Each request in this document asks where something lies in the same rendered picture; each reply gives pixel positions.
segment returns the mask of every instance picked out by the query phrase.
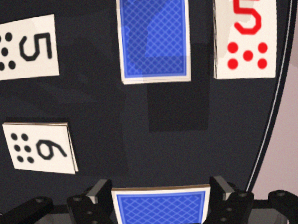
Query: white playing card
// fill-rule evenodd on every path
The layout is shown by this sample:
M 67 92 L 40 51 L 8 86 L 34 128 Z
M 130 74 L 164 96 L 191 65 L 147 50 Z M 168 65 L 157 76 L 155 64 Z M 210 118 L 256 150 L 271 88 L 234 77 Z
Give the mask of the white playing card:
M 15 169 L 78 171 L 67 123 L 5 122 L 2 126 Z
M 0 80 L 58 76 L 54 15 L 0 25 Z
M 214 76 L 274 78 L 276 0 L 214 0 Z

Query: blue patterned card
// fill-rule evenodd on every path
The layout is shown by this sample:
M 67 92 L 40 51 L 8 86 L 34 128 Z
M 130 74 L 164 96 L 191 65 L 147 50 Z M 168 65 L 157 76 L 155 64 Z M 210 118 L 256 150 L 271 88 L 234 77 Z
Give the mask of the blue patterned card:
M 188 0 L 117 0 L 124 84 L 191 81 Z
M 112 197 L 119 224 L 203 223 L 210 186 L 113 188 Z

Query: black surface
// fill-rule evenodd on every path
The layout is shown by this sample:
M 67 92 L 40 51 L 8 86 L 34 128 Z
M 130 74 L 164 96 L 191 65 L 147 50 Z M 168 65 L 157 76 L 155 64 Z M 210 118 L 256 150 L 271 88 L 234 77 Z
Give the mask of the black surface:
M 279 70 L 289 1 L 277 2 Z M 80 170 L 77 175 L 14 170 L 0 132 L 2 212 L 37 195 L 65 204 L 101 178 L 114 187 L 153 187 L 205 184 L 221 175 L 245 187 L 276 79 L 213 79 L 212 1 L 189 5 L 192 59 L 198 62 L 193 82 L 124 86 L 115 1 L 1 1 L 0 23 L 55 14 L 60 76 L 1 81 L 0 122 L 69 122 Z M 164 122 L 157 110 L 165 105 L 154 100 L 179 91 L 185 100 L 167 104 L 172 118 Z

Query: number 6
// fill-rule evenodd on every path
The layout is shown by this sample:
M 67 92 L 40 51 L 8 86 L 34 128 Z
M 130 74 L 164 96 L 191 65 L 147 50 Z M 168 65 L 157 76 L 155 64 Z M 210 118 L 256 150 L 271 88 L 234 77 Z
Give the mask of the number 6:
M 236 14 L 248 14 L 248 15 L 252 15 L 256 19 L 256 25 L 253 28 L 244 28 L 238 22 L 234 24 L 235 28 L 241 34 L 248 34 L 248 35 L 256 34 L 261 29 L 261 26 L 262 26 L 261 24 L 262 18 L 260 14 L 255 9 L 240 8 L 239 0 L 233 0 L 233 3 L 234 3 L 234 12 Z

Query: card with red number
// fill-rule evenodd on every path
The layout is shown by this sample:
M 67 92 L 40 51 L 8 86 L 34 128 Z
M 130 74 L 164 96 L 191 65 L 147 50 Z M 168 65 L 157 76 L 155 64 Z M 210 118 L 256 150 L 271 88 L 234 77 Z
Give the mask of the card with red number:
M 276 0 L 214 0 L 214 77 L 274 78 Z

